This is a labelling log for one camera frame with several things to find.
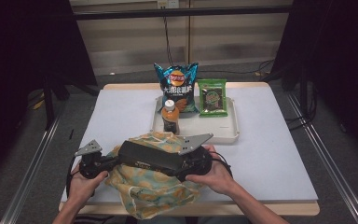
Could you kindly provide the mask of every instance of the chip bag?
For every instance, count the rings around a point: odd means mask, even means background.
[[[199,64],[176,65],[164,70],[155,63],[154,67],[163,92],[161,107],[165,101],[173,100],[181,113],[199,112],[194,102],[194,84]]]
[[[129,141],[170,153],[177,153],[182,148],[181,140],[173,133],[147,133]],[[115,157],[119,151],[120,146],[117,146],[108,156]],[[180,182],[175,176],[125,164],[116,166],[105,183],[119,191],[126,210],[138,219],[149,219],[193,203],[203,187],[190,181]]]

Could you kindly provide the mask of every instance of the packaging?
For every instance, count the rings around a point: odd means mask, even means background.
[[[200,116],[226,117],[226,80],[199,79],[200,88]]]
[[[173,100],[180,113],[199,112],[194,102],[194,84],[199,64],[171,66],[164,70],[155,63],[154,67],[163,92],[161,107],[165,101]]]

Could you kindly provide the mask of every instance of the wall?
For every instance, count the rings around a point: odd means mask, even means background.
[[[157,1],[132,3],[103,0],[84,5],[71,1],[74,12],[155,9]],[[255,7],[291,5],[290,0],[181,0],[180,7]],[[275,57],[287,14],[167,18],[174,63],[261,62]],[[79,21],[96,75],[153,70],[169,66],[162,18]]]

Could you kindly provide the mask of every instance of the green snack bag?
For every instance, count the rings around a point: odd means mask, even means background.
[[[200,116],[226,117],[226,80],[199,79]]]

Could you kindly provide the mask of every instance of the white tray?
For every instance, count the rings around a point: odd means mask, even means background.
[[[159,112],[162,105],[162,96],[156,98],[156,108],[150,132],[163,132],[164,124]],[[199,96],[194,96],[196,105],[200,104]],[[234,100],[226,97],[227,117],[201,118],[199,113],[181,113],[179,116],[180,136],[191,136],[203,133],[212,133],[213,138],[207,144],[231,144],[240,136]]]

